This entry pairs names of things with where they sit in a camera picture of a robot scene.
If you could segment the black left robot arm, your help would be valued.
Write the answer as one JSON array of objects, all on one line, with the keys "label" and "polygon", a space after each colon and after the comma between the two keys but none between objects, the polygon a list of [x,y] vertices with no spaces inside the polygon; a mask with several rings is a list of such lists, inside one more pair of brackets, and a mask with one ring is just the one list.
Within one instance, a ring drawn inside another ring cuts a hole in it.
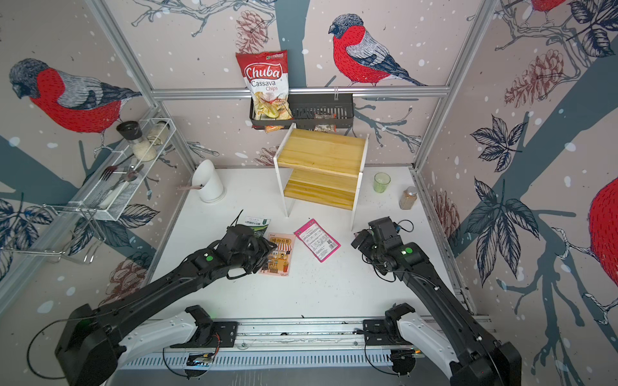
[{"label": "black left robot arm", "polygon": [[69,315],[55,350],[66,381],[70,385],[103,384],[129,351],[123,339],[143,322],[228,277],[231,270],[257,273],[276,248],[245,225],[230,226],[222,239],[188,255],[172,271],[135,293],[97,309],[88,304],[78,307]]}]

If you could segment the pink flower seed bag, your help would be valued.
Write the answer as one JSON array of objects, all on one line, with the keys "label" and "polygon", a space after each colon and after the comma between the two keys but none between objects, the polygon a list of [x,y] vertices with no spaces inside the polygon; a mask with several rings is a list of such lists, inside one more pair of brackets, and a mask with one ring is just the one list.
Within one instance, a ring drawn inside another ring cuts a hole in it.
[{"label": "pink flower seed bag", "polygon": [[294,235],[320,263],[326,262],[341,247],[341,244],[327,233],[315,219],[310,219],[305,225],[297,229]]}]

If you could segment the orange shop seed bag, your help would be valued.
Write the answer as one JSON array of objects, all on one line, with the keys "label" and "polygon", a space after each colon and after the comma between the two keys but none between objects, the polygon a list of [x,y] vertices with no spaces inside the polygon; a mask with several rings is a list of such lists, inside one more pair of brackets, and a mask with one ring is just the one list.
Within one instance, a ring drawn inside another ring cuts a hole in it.
[{"label": "orange shop seed bag", "polygon": [[259,273],[287,277],[290,272],[291,258],[295,246],[295,235],[269,233],[267,239],[276,244],[277,248],[268,256],[267,263]]}]

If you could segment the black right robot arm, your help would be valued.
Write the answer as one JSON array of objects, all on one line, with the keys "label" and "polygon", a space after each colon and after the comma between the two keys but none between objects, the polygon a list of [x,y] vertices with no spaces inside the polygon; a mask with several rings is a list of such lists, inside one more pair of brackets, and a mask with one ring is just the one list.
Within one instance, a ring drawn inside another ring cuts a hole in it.
[{"label": "black right robot arm", "polygon": [[414,242],[404,243],[391,218],[371,221],[357,233],[352,247],[380,275],[391,273],[418,297],[435,325],[427,324],[407,303],[395,304],[383,319],[364,321],[368,346],[395,345],[395,376],[408,375],[415,358],[402,349],[410,344],[429,358],[452,385],[520,385],[521,355],[513,344],[489,333],[447,289],[430,258]]}]

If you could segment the green leaf seed bag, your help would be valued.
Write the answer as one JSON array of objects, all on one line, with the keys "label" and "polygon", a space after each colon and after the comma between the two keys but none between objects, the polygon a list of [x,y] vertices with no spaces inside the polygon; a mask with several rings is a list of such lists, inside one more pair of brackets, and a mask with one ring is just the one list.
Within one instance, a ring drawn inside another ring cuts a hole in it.
[{"label": "green leaf seed bag", "polygon": [[270,219],[255,216],[246,216],[241,222],[241,224],[251,228],[254,231],[255,236],[259,237],[264,236],[264,234],[267,232],[267,229],[270,225]]}]

